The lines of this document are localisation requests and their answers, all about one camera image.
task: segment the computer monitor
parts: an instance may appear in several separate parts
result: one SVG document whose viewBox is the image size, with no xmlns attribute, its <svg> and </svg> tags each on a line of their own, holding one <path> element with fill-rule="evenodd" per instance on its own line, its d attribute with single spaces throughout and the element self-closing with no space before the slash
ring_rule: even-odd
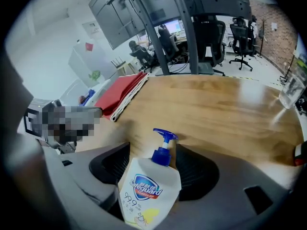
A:
<svg viewBox="0 0 307 230">
<path fill-rule="evenodd" d="M 166 23 L 165 26 L 167 27 L 169 33 L 176 33 L 176 32 L 181 31 L 178 20 Z"/>
</svg>

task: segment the wooden table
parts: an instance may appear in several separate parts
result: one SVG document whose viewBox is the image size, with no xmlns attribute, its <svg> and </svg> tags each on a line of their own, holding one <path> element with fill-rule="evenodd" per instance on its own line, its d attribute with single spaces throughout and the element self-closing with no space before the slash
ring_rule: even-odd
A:
<svg viewBox="0 0 307 230">
<path fill-rule="evenodd" d="M 173 75 L 149 78 L 116 123 L 104 118 L 77 151 L 129 141 L 131 155 L 151 157 L 162 145 L 153 128 L 178 134 L 179 143 L 243 158 L 291 188 L 300 171 L 292 152 L 303 142 L 294 108 L 279 91 L 253 80 Z"/>
</svg>

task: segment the white wall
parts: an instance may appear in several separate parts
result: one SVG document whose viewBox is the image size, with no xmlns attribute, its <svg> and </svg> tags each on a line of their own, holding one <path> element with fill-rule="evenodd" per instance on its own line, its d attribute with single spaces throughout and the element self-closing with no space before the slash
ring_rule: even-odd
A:
<svg viewBox="0 0 307 230">
<path fill-rule="evenodd" d="M 89 39 L 89 36 L 87 35 L 86 31 L 83 29 L 83 26 L 82 26 L 82 24 L 84 23 L 92 22 L 96 20 L 89 6 L 85 4 L 85 5 L 79 5 L 79 6 L 74 6 L 73 8 L 69 8 L 68 15 L 75 22 L 75 26 L 77 28 L 78 35 L 80 36 L 80 40 Z M 102 38 L 98 39 L 97 42 L 100 44 L 102 49 L 105 51 L 107 55 L 107 59 L 109 61 L 114 60 L 115 58 L 118 59 L 119 57 L 125 61 L 130 61 L 133 59 L 133 57 L 130 55 L 131 50 L 129 48 L 129 41 L 134 40 L 138 42 L 137 36 L 127 40 L 125 43 L 121 44 L 120 46 L 118 46 L 116 49 L 113 50 L 109 42 L 107 41 L 105 35 L 103 34 L 103 32 L 101 32 L 101 34 L 102 34 Z"/>
<path fill-rule="evenodd" d="M 72 19 L 53 23 L 15 52 L 8 50 L 24 86 L 35 98 L 57 99 L 78 77 L 68 65 L 78 39 Z"/>
</svg>

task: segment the white bottle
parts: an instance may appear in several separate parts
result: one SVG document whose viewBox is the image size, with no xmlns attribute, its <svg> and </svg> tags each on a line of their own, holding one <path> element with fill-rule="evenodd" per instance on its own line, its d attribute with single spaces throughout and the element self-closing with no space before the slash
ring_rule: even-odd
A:
<svg viewBox="0 0 307 230">
<path fill-rule="evenodd" d="M 168 142 L 178 137 L 155 128 L 163 147 L 151 159 L 133 158 L 120 191 L 124 220 L 139 229 L 154 229 L 167 216 L 181 190 L 179 172 L 171 167 Z"/>
</svg>

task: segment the red brick wall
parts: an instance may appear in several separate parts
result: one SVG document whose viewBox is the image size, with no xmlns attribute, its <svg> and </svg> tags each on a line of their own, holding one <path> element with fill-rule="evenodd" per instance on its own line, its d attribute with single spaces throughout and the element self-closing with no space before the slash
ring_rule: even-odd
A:
<svg viewBox="0 0 307 230">
<path fill-rule="evenodd" d="M 262 54 L 274 62 L 283 72 L 284 62 L 290 65 L 293 51 L 297 44 L 297 32 L 284 12 L 275 4 L 265 4 L 250 0 L 252 14 L 257 18 L 258 29 L 264 23 L 264 35 Z M 272 23 L 277 23 L 277 30 L 272 31 Z M 257 45 L 261 46 L 261 40 L 257 39 Z"/>
</svg>

